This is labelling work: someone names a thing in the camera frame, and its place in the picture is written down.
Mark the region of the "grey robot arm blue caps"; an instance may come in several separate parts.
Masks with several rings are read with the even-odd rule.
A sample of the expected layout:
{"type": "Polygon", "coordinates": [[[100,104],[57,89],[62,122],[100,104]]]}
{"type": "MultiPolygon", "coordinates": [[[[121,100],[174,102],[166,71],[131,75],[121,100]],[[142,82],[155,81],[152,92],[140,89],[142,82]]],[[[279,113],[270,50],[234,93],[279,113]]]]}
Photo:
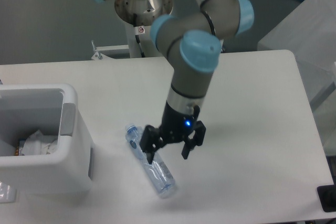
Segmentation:
{"type": "Polygon", "coordinates": [[[176,18],[163,11],[167,0],[122,0],[123,21],[150,26],[154,47],[174,69],[161,125],[147,125],[140,141],[148,162],[168,144],[183,142],[184,158],[203,144],[206,128],[198,116],[218,65],[222,41],[247,31],[254,22],[249,0],[196,1],[197,13],[176,18]]]}

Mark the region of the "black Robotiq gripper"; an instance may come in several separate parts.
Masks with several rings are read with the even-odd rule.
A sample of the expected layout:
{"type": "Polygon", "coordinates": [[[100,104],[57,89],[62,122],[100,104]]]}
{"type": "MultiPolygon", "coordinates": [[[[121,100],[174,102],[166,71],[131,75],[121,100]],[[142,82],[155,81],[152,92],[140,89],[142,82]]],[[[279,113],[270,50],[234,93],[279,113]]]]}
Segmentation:
{"type": "Polygon", "coordinates": [[[190,151],[196,146],[202,146],[206,127],[202,121],[197,121],[200,107],[195,105],[191,110],[192,114],[180,113],[166,102],[160,127],[155,128],[151,125],[145,127],[140,147],[149,164],[152,164],[156,151],[163,148],[165,143],[183,141],[182,157],[184,159],[188,158],[190,151]]]}

